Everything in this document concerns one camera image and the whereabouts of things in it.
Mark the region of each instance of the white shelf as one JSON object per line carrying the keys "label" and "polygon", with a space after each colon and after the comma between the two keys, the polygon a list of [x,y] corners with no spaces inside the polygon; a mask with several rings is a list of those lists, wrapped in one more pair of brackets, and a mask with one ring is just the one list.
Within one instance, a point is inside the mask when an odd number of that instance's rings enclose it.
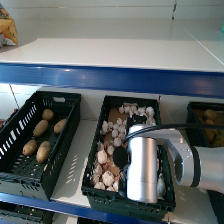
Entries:
{"label": "white shelf", "polygon": [[[97,121],[80,121],[51,197],[52,200],[90,208],[87,197],[81,193],[81,185],[96,125]],[[216,217],[206,191],[178,186],[174,178],[173,182],[177,207],[173,213],[168,213],[165,216],[164,221],[170,220],[186,224],[216,223]]]}
{"label": "white shelf", "polygon": [[97,121],[80,121],[51,200],[90,208],[81,186],[96,125]]}
{"label": "white shelf", "polygon": [[223,21],[212,20],[216,26],[204,26],[200,38],[188,28],[198,29],[201,20],[187,21],[16,20],[19,45],[0,49],[0,62],[223,72]]}

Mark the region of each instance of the shelf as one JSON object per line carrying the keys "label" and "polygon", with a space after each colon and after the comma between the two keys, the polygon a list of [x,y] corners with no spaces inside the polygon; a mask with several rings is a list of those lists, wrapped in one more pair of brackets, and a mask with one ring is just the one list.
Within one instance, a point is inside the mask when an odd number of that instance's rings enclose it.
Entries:
{"label": "shelf", "polygon": [[[207,33],[214,33],[210,41],[223,46],[222,38],[217,40],[217,35],[222,36],[223,21],[213,22],[220,29],[208,26]],[[197,28],[200,20],[189,23]],[[0,62],[224,71],[223,57],[220,61],[214,57],[222,49],[217,48],[214,55],[206,51],[179,20],[31,19],[16,20],[16,26],[19,45],[0,49]]]}
{"label": "shelf", "polygon": [[[87,198],[82,195],[82,176],[96,125],[97,121],[81,120],[50,202],[3,193],[0,193],[0,200],[111,223],[149,224],[150,222],[143,220],[94,211],[90,208]],[[177,207],[173,213],[165,216],[164,221],[187,224],[215,223],[216,217],[206,191],[177,186],[175,183],[174,190]]]}
{"label": "shelf", "polygon": [[0,82],[223,98],[222,24],[221,19],[17,20],[19,45],[0,49]]}

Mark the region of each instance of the black plastic crate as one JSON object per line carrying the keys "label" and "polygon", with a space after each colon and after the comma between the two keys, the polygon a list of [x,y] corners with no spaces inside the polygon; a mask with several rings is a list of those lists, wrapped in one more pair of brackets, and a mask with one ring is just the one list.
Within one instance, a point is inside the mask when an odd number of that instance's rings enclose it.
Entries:
{"label": "black plastic crate", "polygon": [[[43,200],[51,197],[80,121],[80,101],[80,94],[36,92],[4,125],[0,130],[0,192]],[[46,108],[54,112],[54,118],[35,140],[37,146],[49,141],[52,149],[47,161],[38,163],[36,153],[26,157],[22,149],[33,138],[33,129]],[[64,118],[63,130],[54,134],[54,125]]]}
{"label": "black plastic crate", "polygon": [[[189,103],[187,107],[187,110],[188,110],[187,123],[200,124],[198,117],[194,112],[194,109],[203,110],[203,111],[212,109],[214,111],[224,112],[224,104],[200,103],[200,102]],[[186,133],[191,145],[211,147],[202,129],[187,128]]]}
{"label": "black plastic crate", "polygon": [[106,96],[101,108],[97,129],[83,176],[82,193],[87,196],[92,209],[160,222],[168,211],[172,212],[175,208],[175,194],[170,174],[170,166],[168,163],[167,153],[164,148],[160,147],[161,159],[163,160],[163,176],[166,184],[166,194],[164,196],[165,200],[159,199],[156,204],[136,202],[121,197],[117,192],[95,189],[90,187],[89,184],[93,170],[93,163],[97,152],[97,142],[100,139],[100,130],[103,121],[108,120],[110,109],[120,107],[124,102],[137,103],[139,107],[153,107],[155,110],[154,118],[156,123],[158,125],[161,124],[159,106],[156,100]]}
{"label": "black plastic crate", "polygon": [[[189,103],[187,107],[187,123],[200,123],[194,109],[203,111],[212,109],[217,112],[224,112],[224,104],[201,102]],[[186,133],[189,143],[192,146],[211,147],[202,129],[187,128]],[[207,192],[218,223],[224,223],[224,195],[216,191],[208,190]]]}
{"label": "black plastic crate", "polygon": [[16,224],[51,224],[54,212],[0,202],[0,218]]}

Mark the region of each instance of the blue shelf edge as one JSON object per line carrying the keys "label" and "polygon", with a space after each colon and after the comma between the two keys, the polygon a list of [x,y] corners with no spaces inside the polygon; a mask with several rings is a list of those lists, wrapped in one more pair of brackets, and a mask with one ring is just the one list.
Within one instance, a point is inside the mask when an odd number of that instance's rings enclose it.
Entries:
{"label": "blue shelf edge", "polygon": [[70,205],[55,201],[43,201],[35,198],[28,198],[24,196],[17,196],[5,193],[0,193],[0,201],[109,223],[156,224],[150,221],[144,221],[111,213],[104,213],[76,205]]}
{"label": "blue shelf edge", "polygon": [[224,72],[0,63],[0,83],[224,98]]}

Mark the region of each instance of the silver cylinder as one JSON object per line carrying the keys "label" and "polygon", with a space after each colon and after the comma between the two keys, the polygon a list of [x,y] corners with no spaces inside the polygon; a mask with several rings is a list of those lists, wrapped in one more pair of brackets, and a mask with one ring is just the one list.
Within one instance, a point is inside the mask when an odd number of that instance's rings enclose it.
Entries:
{"label": "silver cylinder", "polygon": [[224,148],[196,147],[201,165],[198,188],[210,189],[224,194]]}
{"label": "silver cylinder", "polygon": [[127,197],[157,203],[157,144],[152,138],[135,137],[129,141],[131,164],[127,171]]}

